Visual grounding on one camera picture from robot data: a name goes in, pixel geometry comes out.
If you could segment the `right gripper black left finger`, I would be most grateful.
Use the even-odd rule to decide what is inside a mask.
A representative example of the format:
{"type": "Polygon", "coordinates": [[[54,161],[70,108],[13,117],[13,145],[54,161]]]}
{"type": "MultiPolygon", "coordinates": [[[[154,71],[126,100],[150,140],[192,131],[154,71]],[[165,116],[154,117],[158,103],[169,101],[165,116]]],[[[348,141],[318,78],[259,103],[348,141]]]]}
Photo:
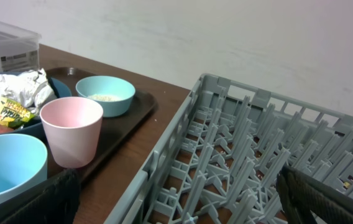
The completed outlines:
{"type": "Polygon", "coordinates": [[[0,203],[0,223],[73,223],[80,204],[80,176],[66,169],[0,203]]]}

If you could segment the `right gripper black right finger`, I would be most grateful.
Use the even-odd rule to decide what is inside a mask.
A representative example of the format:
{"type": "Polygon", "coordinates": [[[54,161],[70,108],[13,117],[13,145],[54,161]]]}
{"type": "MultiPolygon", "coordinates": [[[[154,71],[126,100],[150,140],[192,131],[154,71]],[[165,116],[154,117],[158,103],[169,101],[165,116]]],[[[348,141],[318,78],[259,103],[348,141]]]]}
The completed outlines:
{"type": "Polygon", "coordinates": [[[353,224],[352,198],[289,165],[278,173],[276,188],[289,224],[317,224],[313,215],[326,223],[353,224]]]}

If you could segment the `light blue plastic cup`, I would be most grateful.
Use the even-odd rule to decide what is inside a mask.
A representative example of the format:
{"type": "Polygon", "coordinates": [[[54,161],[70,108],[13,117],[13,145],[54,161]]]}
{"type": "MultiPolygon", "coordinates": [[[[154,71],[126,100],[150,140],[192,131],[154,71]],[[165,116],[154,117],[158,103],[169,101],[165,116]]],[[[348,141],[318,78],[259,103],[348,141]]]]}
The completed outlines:
{"type": "Polygon", "coordinates": [[[47,180],[45,144],[26,134],[0,135],[0,204],[47,180]]]}

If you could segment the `pink plastic cup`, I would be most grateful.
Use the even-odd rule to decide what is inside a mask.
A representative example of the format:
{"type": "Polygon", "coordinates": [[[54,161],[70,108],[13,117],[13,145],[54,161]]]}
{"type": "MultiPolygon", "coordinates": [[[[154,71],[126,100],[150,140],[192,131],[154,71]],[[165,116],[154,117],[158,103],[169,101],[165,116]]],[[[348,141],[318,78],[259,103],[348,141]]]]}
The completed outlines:
{"type": "Polygon", "coordinates": [[[59,166],[80,168],[93,160],[103,120],[99,103],[76,96],[59,98],[42,107],[40,118],[59,166]]]}

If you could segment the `green yellow snack packet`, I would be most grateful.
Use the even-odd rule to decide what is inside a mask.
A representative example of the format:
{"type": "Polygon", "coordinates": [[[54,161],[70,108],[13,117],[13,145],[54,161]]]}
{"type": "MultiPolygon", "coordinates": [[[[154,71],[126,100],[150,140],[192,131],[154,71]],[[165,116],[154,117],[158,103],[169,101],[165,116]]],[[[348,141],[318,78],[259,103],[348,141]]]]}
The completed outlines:
{"type": "Polygon", "coordinates": [[[32,112],[17,101],[0,96],[0,125],[17,129],[34,117],[32,112]]]}

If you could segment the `white paper wrapper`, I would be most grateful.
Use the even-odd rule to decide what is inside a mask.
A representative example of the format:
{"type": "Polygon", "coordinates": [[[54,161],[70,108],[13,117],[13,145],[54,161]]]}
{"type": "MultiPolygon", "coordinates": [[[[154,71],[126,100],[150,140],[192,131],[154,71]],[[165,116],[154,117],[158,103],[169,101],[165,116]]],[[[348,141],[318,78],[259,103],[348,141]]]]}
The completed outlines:
{"type": "Polygon", "coordinates": [[[19,102],[36,116],[46,103],[57,99],[43,68],[19,75],[0,74],[0,96],[19,102]]]}

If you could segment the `light blue bowl with rice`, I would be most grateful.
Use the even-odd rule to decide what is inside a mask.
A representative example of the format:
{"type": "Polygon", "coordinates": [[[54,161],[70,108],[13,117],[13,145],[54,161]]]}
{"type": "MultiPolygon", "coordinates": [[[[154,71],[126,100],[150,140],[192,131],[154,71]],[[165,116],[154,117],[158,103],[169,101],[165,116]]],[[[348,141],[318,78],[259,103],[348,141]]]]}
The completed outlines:
{"type": "Polygon", "coordinates": [[[135,87],[130,82],[110,76],[83,78],[75,88],[79,96],[94,100],[102,106],[104,118],[124,114],[135,95],[135,87]]]}

